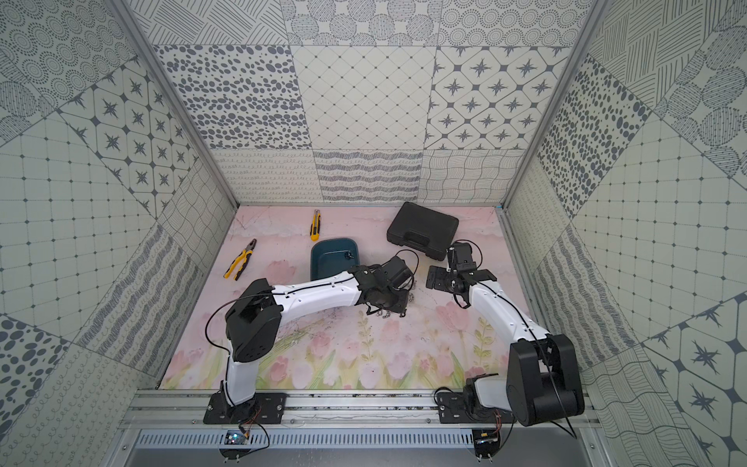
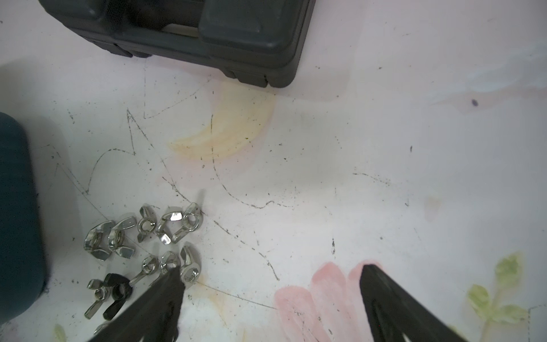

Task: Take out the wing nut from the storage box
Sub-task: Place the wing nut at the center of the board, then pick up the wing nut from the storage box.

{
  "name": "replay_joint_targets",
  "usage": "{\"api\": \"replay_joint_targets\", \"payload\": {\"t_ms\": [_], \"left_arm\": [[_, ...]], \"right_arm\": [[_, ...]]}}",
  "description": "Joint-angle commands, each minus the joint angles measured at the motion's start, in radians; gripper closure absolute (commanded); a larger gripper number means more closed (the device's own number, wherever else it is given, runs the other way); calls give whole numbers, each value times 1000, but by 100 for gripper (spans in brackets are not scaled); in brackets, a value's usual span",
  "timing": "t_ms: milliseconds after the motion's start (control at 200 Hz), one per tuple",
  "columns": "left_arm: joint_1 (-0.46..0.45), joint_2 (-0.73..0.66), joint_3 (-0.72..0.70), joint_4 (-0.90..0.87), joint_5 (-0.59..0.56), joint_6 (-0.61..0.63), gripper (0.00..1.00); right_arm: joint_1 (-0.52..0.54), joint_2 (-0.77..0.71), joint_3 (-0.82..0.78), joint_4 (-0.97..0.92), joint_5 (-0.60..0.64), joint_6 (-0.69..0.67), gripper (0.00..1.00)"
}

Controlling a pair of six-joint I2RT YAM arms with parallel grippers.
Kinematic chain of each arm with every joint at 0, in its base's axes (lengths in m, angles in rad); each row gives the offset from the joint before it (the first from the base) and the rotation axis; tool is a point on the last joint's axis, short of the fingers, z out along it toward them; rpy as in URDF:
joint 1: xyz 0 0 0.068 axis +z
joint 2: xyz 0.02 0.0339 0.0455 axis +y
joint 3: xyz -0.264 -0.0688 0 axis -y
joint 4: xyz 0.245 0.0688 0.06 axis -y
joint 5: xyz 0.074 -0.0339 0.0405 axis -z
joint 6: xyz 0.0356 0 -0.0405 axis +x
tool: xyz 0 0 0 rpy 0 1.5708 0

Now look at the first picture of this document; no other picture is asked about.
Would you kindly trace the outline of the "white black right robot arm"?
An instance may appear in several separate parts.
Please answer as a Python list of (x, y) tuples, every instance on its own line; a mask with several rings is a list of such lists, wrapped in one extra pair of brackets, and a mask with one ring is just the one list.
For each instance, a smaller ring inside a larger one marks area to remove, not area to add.
[(471, 418), (493, 410), (523, 426), (570, 420), (586, 410), (577, 354), (568, 336), (533, 321), (502, 291), (497, 277), (473, 259), (474, 243), (455, 241), (447, 266), (429, 269), (426, 287), (451, 294), (474, 309), (509, 344), (505, 377), (480, 375), (465, 383), (462, 397)]

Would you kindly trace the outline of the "teal plastic storage box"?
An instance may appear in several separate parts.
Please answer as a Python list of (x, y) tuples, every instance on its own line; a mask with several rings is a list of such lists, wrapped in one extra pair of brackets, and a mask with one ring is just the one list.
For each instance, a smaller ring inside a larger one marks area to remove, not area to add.
[(336, 276), (359, 264), (358, 245), (353, 239), (340, 237), (319, 241), (311, 248), (310, 279)]

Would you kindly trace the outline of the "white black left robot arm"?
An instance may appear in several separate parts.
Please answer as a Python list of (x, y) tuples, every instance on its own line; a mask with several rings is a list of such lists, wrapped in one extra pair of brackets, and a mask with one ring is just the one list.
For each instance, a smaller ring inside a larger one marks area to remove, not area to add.
[(358, 265), (335, 276), (294, 285), (261, 278), (223, 305), (228, 365), (219, 395), (230, 409), (252, 401), (259, 362), (274, 347), (283, 324), (336, 307), (363, 305), (369, 314), (405, 316), (416, 272), (395, 255), (382, 264)]

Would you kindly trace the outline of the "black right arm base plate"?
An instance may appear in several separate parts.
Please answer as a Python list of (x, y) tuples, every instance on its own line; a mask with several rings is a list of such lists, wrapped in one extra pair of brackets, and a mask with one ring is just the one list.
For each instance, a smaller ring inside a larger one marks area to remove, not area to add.
[(439, 388), (433, 394), (441, 424), (511, 424), (515, 421), (511, 412), (486, 408), (473, 395)]

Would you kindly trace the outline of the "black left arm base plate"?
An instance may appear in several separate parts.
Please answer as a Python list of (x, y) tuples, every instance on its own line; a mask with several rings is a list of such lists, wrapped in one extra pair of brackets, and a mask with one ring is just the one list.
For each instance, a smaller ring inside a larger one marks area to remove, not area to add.
[(247, 402), (232, 406), (223, 387), (209, 400), (202, 422), (207, 425), (280, 424), (288, 395), (282, 392), (260, 392)]

